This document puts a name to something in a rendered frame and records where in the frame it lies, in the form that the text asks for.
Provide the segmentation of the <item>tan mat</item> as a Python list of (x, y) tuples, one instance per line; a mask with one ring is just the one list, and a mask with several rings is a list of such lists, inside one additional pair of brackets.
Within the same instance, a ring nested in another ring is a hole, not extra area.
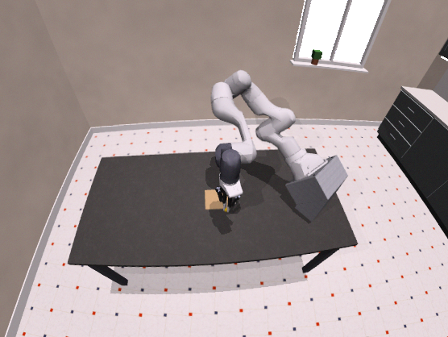
[(223, 203), (219, 201), (218, 194), (215, 189), (205, 190), (205, 209), (223, 209)]

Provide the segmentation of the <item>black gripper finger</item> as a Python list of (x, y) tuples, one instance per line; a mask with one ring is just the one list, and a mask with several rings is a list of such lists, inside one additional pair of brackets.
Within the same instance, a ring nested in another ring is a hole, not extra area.
[(229, 212), (229, 210), (230, 210), (230, 207), (231, 206), (234, 206), (234, 204), (236, 203), (236, 201), (237, 200), (239, 200), (240, 199), (240, 197), (241, 197), (241, 195), (240, 196), (238, 196), (238, 197), (236, 197), (235, 199), (234, 199), (234, 201), (232, 202), (232, 198), (231, 199), (229, 199), (228, 198), (228, 207), (227, 207), (227, 212)]
[(225, 194), (222, 195), (222, 192), (221, 192), (219, 186), (217, 186), (217, 188), (216, 188), (215, 191), (216, 191), (217, 194), (218, 194), (219, 201), (223, 203), (223, 210), (225, 210), (225, 208), (226, 208), (226, 203), (227, 203), (227, 201), (226, 201), (226, 200), (227, 200), (227, 196), (226, 196)]

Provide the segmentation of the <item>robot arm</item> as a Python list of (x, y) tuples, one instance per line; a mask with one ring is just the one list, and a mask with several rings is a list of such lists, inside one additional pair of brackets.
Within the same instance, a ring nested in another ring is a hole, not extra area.
[(243, 194), (239, 181), (241, 164), (250, 164), (256, 158), (255, 145), (246, 120), (233, 101), (240, 94), (254, 114), (271, 117), (262, 122), (255, 129), (255, 133), (260, 140), (267, 141), (279, 149), (295, 181), (310, 176), (328, 163), (327, 159), (322, 159), (318, 154), (307, 153), (304, 148), (300, 148), (293, 137), (283, 137), (280, 134), (296, 121), (295, 114), (290, 109), (273, 106), (251, 81), (247, 72), (239, 70), (233, 74), (234, 76), (224, 81), (225, 84), (216, 83), (211, 93), (211, 106), (215, 117), (234, 124), (239, 129), (242, 139), (242, 142), (239, 142), (242, 144), (219, 144), (215, 149), (215, 162), (220, 168), (219, 185), (229, 198)]

